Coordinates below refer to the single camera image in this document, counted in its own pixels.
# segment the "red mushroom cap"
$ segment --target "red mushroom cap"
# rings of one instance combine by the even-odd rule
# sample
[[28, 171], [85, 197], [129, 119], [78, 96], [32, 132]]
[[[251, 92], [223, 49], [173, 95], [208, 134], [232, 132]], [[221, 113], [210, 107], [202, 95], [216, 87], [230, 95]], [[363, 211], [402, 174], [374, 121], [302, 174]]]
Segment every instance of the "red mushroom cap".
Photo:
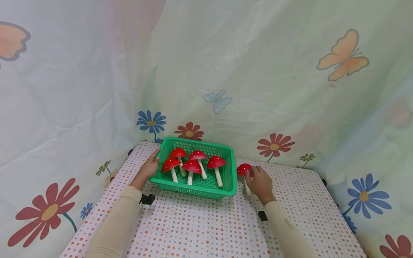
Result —
[[182, 165], [182, 168], [193, 173], [202, 174], [201, 166], [194, 160], [188, 160]]
[[188, 154], [181, 149], [181, 148], [174, 148], [173, 151], [169, 154], [170, 158], [178, 158], [178, 157], [187, 157]]
[[207, 169], [217, 168], [225, 165], [226, 162], [220, 156], [212, 156], [209, 158]]
[[[247, 171], [248, 171], [250, 168], [252, 168], [252, 166], [249, 165], [249, 164], [247, 164], [247, 163], [244, 163], [244, 164], [239, 165], [238, 168], [237, 168], [237, 175], [241, 175], [241, 176], [243, 176], [243, 177], [246, 176], [246, 175], [247, 175]], [[249, 175], [250, 175], [251, 177], [254, 176], [254, 175], [252, 174], [252, 171], [249, 172]]]
[[194, 159], [207, 159], [208, 157], [201, 151], [194, 151], [188, 158], [188, 160]]
[[162, 173], [165, 173], [166, 171], [178, 166], [180, 164], [180, 161], [177, 159], [167, 159], [164, 162], [164, 165], [162, 166]]

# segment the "green flower stem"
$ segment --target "green flower stem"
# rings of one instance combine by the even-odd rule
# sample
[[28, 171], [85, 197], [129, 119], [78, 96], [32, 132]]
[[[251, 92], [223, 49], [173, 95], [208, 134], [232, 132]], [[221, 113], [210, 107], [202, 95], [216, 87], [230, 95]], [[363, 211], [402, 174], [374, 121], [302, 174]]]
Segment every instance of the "green flower stem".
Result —
[[307, 162], [304, 164], [304, 166], [302, 166], [301, 168], [304, 168], [305, 167], [305, 165], [307, 165], [307, 163], [309, 162], [309, 160], [307, 160]]
[[270, 160], [274, 157], [274, 154], [271, 155], [271, 157], [267, 160], [267, 163], [270, 162]]
[[348, 210], [346, 210], [344, 213], [343, 213], [343, 215], [346, 215], [347, 213], [349, 213], [349, 211], [351, 211], [351, 209], [354, 207], [354, 204], [348, 209]]
[[110, 173], [110, 170], [106, 167], [107, 171], [109, 172], [109, 179], [112, 179], [112, 174]]
[[63, 216], [65, 216], [66, 219], [68, 219], [70, 221], [70, 223], [72, 223], [73, 229], [75, 230], [75, 233], [76, 233], [77, 228], [76, 228], [75, 222], [73, 222], [73, 219], [71, 217], [69, 217], [69, 215], [67, 215], [67, 213], [64, 213]]

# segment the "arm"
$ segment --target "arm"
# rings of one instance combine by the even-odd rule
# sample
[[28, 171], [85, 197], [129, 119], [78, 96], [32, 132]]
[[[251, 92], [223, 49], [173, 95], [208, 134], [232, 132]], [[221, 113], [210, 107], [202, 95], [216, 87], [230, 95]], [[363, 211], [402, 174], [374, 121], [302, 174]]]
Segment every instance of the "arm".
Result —
[[142, 189], [158, 169], [159, 158], [156, 150], [142, 165], [141, 169], [126, 187], [109, 215], [99, 226], [86, 252], [85, 258], [121, 257], [129, 239], [129, 231], [140, 210], [139, 201]]
[[268, 218], [270, 228], [273, 231], [278, 245], [285, 258], [314, 258], [316, 254], [304, 235], [285, 214], [281, 205], [273, 195], [273, 181], [271, 177], [260, 167], [251, 169], [254, 178], [251, 180], [249, 173], [246, 176], [247, 185], [257, 195], [264, 205], [264, 211]]

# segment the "basket rim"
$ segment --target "basket rim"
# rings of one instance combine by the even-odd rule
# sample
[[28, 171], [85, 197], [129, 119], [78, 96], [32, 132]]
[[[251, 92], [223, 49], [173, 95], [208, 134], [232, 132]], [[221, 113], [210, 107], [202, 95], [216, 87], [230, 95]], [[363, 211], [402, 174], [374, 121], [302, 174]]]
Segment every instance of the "basket rim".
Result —
[[[162, 149], [162, 147], [164, 147], [166, 145], [166, 142], [169, 141], [169, 140], [179, 140], [179, 141], [182, 141], [182, 142], [190, 142], [190, 143], [201, 144], [201, 145], [205, 145], [205, 146], [216, 146], [216, 147], [220, 147], [220, 148], [226, 148], [231, 153], [231, 161], [232, 161], [231, 170], [236, 171], [234, 150], [231, 147], [227, 146], [227, 145], [209, 143], [209, 142], [200, 142], [200, 141], [195, 141], [195, 140], [189, 140], [189, 139], [170, 136], [170, 137], [166, 137], [163, 140], [163, 142], [159, 146], [159, 148]], [[233, 177], [233, 185], [232, 185], [233, 188], [232, 188], [231, 191], [224, 191], [224, 190], [220, 190], [220, 189], [211, 189], [211, 188], [206, 188], [206, 187], [201, 187], [201, 186], [187, 185], [187, 184], [183, 184], [183, 183], [174, 183], [172, 181], [165, 181], [165, 180], [157, 179], [157, 178], [150, 178], [149, 182], [154, 183], [154, 184], [168, 185], [168, 186], [171, 186], [171, 187], [181, 187], [181, 188], [185, 188], [185, 189], [188, 189], [188, 190], [204, 192], [204, 193], [207, 193], [207, 194], [219, 194], [219, 195], [222, 195], [222, 196], [234, 196], [237, 193], [237, 174], [233, 173], [232, 177]]]

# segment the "beige sleeve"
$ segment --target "beige sleeve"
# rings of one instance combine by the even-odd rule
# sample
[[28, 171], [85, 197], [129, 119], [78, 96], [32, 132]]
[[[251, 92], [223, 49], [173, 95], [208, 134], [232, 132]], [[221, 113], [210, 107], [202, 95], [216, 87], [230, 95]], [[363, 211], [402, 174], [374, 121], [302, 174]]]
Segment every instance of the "beige sleeve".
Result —
[[99, 226], [84, 258], [121, 257], [129, 231], [138, 216], [141, 191], [126, 187], [109, 215]]
[[276, 201], [264, 206], [271, 230], [285, 258], [313, 258], [316, 253], [294, 222]]

